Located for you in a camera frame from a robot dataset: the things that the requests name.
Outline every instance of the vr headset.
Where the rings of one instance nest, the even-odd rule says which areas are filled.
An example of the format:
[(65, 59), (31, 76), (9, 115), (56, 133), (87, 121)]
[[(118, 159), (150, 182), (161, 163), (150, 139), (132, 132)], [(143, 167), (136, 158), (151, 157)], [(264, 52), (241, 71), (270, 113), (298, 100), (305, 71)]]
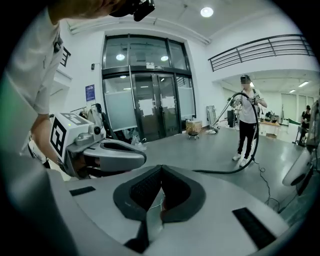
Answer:
[(124, 17), (131, 14), (133, 15), (133, 19), (139, 22), (154, 10), (154, 0), (127, 0), (119, 10), (110, 15), (113, 17)]
[(248, 76), (247, 74), (241, 76), (241, 77), (240, 77), (240, 80), (241, 80), (241, 84), (242, 84), (242, 85), (250, 84), (250, 83), (251, 83), (250, 76)]

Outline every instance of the man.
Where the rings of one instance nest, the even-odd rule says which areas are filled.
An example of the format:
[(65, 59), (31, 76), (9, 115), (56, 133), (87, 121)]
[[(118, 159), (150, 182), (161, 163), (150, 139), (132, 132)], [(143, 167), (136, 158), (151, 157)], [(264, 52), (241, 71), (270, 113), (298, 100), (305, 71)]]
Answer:
[(300, 136), (299, 143), (298, 143), (298, 145), (301, 145), (301, 146), (303, 146), (302, 140), (306, 136), (306, 133), (308, 132), (307, 129), (309, 129), (309, 123), (310, 123), (310, 118), (311, 118), (310, 110), (311, 110), (310, 106), (307, 105), (306, 111), (303, 111), (302, 115), (301, 115), (302, 130), (301, 130), (301, 136)]
[[(21, 38), (4, 71), (5, 78), (15, 86), (38, 113), (31, 134), (40, 151), (61, 166), (50, 146), (50, 91), (55, 72), (63, 56), (59, 21), (65, 18), (93, 19), (119, 10), (127, 0), (56, 0), (41, 12)], [(80, 157), (73, 164), (84, 167)]]
[(252, 105), (254, 105), (256, 112), (258, 113), (258, 104), (261, 104), (265, 108), (267, 103), (265, 102), (261, 92), (257, 89), (251, 87), (251, 79), (245, 74), (240, 78), (242, 92), (248, 95), (249, 98), (246, 98), (243, 95), (236, 97), (233, 107), (236, 107), (238, 104), (242, 104), (242, 109), (239, 114), (239, 130), (240, 130), (240, 139), (237, 154), (232, 158), (234, 161), (237, 161), (241, 158), (242, 148), (244, 146), (245, 139), (247, 138), (246, 151), (243, 160), (240, 163), (241, 167), (244, 167), (248, 162), (248, 157), (251, 151), (251, 144), (256, 132), (256, 116)]

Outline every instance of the glass door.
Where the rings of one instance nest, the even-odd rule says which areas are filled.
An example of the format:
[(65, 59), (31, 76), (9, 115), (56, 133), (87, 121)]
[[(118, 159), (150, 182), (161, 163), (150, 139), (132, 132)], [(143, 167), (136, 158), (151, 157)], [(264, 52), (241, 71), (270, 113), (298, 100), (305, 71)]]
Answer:
[(165, 136), (179, 133), (178, 106), (175, 94), (175, 80), (173, 75), (155, 75), (159, 84), (160, 111), (162, 112)]
[(140, 138), (150, 142), (178, 134), (174, 76), (133, 74), (132, 82)]
[(146, 138), (146, 141), (150, 142), (164, 138), (162, 114), (159, 109), (160, 98), (154, 86), (154, 76), (134, 74), (132, 81), (140, 139)]

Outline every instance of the table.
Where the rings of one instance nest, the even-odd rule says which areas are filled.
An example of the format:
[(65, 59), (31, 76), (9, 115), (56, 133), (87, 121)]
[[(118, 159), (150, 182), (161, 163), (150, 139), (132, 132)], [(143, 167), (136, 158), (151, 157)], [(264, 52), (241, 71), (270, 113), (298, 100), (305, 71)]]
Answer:
[(281, 125), (278, 122), (259, 122), (259, 135), (266, 136), (267, 134), (274, 134), (275, 136), (279, 135)]

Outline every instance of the window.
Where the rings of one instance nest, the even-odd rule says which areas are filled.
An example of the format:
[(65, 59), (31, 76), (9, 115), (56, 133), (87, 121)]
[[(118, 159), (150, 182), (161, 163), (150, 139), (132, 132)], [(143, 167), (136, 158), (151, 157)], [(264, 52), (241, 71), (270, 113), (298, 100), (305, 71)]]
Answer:
[(176, 83), (179, 93), (179, 104), (181, 120), (192, 120), (195, 113), (194, 90), (191, 85), (191, 79), (177, 76)]
[(153, 38), (130, 38), (130, 64), (145, 66), (154, 63), (155, 66), (170, 67), (169, 57), (164, 40)]
[(300, 122), (300, 117), (297, 116), (297, 96), (293, 94), (281, 94), (284, 119), (291, 119)]
[(128, 38), (111, 38), (106, 41), (103, 68), (115, 68), (128, 65)]
[(137, 127), (129, 75), (105, 79), (104, 86), (106, 109), (113, 131)]
[(186, 70), (186, 59), (184, 52), (182, 50), (182, 45), (176, 42), (170, 42), (170, 51), (171, 51), (171, 57), (172, 57), (172, 65), (176, 69)]

